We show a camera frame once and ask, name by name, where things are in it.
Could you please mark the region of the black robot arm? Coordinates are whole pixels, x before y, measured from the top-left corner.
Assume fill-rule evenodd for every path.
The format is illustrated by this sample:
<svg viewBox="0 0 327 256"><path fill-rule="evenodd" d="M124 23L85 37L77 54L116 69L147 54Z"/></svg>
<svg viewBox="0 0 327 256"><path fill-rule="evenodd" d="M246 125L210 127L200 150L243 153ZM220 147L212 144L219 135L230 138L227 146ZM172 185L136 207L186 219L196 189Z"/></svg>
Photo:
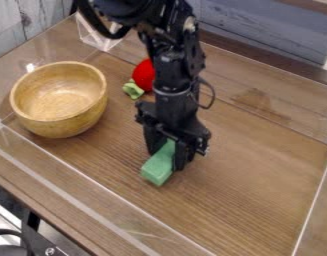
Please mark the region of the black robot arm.
<svg viewBox="0 0 327 256"><path fill-rule="evenodd" d="M145 145L156 153L175 142L172 169L180 171L194 156L208 150L211 132L198 120L200 87L206 81L206 55L199 25L186 0L75 0L92 28L108 39L131 30L147 48L155 78L152 102L136 103L136 122L143 125Z"/></svg>

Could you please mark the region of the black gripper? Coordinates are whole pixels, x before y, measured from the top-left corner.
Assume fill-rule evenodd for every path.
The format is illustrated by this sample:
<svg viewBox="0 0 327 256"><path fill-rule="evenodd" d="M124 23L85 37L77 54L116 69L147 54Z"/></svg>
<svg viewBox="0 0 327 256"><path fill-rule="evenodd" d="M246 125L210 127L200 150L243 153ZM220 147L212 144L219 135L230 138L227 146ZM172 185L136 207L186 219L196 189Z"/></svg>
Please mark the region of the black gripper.
<svg viewBox="0 0 327 256"><path fill-rule="evenodd" d="M168 140L175 142L174 170L182 171L195 154L206 155L211 132L199 121L194 103L137 101L135 120L143 126L147 150L153 155Z"/></svg>

